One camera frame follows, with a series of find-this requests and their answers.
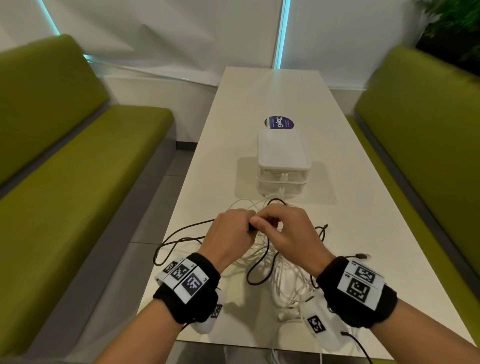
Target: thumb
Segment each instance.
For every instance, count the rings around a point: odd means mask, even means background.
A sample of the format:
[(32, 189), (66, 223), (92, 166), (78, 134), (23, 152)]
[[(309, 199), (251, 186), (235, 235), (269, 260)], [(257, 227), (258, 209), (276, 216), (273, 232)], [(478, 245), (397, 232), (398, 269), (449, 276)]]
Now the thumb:
[(282, 237), (281, 233), (275, 227), (259, 216), (250, 218), (250, 223), (257, 228), (258, 231), (265, 234), (271, 241), (277, 242)]

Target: tabletop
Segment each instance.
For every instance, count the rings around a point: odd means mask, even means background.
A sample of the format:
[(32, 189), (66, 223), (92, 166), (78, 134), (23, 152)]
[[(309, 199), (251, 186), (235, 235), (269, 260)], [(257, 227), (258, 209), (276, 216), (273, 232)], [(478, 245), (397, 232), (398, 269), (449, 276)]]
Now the tabletop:
[[(473, 342), (386, 187), (317, 71), (227, 67), (177, 200), (166, 236), (183, 226), (215, 218), (241, 198), (259, 201), (256, 191), (257, 135), (269, 116), (285, 116), (304, 139), (312, 169), (303, 193), (287, 200), (302, 207), (314, 225), (328, 223), (326, 247), (335, 255), (368, 253), (367, 265), (385, 276), (398, 296)], [(247, 208), (247, 201), (236, 207)], [(202, 236), (206, 226), (178, 234)], [(174, 256), (198, 249), (179, 243)], [(168, 248), (160, 250), (163, 260)], [(157, 289), (154, 267), (139, 311)], [(270, 284), (250, 286), (245, 265), (234, 264), (219, 287), (227, 304), (211, 333), (183, 330), (178, 339), (270, 348), (278, 325)], [(391, 356), (366, 329), (358, 336), (370, 357)], [(273, 346), (319, 352), (302, 323), (281, 326)], [(363, 356), (353, 344), (334, 354)]]

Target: black wristband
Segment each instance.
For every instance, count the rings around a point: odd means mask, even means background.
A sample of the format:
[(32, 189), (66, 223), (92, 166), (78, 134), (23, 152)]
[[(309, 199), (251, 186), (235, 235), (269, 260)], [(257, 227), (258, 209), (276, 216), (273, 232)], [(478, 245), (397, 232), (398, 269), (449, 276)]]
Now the black wristband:
[(208, 276), (208, 280), (187, 302), (183, 301), (166, 284), (162, 284), (153, 298), (162, 300), (172, 314), (174, 320), (179, 324), (191, 324), (193, 322), (206, 321), (215, 310), (218, 301), (218, 295), (215, 288), (220, 281), (220, 273), (215, 269), (212, 263), (203, 255), (193, 253), (187, 257), (195, 263)]
[(328, 307), (347, 325), (371, 328), (390, 317), (398, 301), (396, 292), (384, 284), (377, 307), (372, 310), (338, 288), (348, 264), (349, 260), (343, 256), (335, 258), (318, 276), (317, 284), (324, 291)]

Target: green bench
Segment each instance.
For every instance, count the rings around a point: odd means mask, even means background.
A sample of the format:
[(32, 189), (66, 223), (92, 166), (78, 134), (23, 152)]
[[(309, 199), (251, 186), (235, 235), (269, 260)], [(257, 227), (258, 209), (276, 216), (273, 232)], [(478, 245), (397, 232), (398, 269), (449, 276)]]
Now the green bench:
[[(108, 100), (70, 36), (0, 53), (0, 184)], [(0, 199), (0, 357), (29, 348), (169, 130), (168, 109), (112, 105)]]
[[(397, 47), (373, 75), (355, 112), (348, 122), (480, 346), (477, 297), (382, 157), (383, 150), (460, 252), (470, 275), (478, 278), (480, 79), (417, 50)], [(375, 146), (378, 142), (382, 150)]]

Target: cyan light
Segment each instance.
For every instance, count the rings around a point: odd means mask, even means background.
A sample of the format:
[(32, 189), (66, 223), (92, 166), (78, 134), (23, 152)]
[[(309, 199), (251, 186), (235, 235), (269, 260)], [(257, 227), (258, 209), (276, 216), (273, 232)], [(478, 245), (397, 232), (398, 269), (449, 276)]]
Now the cyan light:
[(285, 33), (287, 32), (288, 13), (290, 12), (290, 0), (283, 0), (282, 13), (280, 15), (280, 25), (278, 26), (278, 39), (276, 43), (275, 69), (279, 69), (282, 64), (283, 45), (285, 43)]
[(37, 0), (37, 1), (38, 1), (38, 4), (40, 5), (40, 9), (42, 9), (42, 12), (45, 15), (45, 18), (48, 21), (48, 24), (50, 25), (50, 28), (52, 29), (53, 33), (57, 36), (60, 35), (60, 32), (59, 32), (57, 26), (55, 25), (55, 23), (53, 22), (52, 17), (48, 13), (47, 7), (43, 3), (43, 1), (42, 0)]

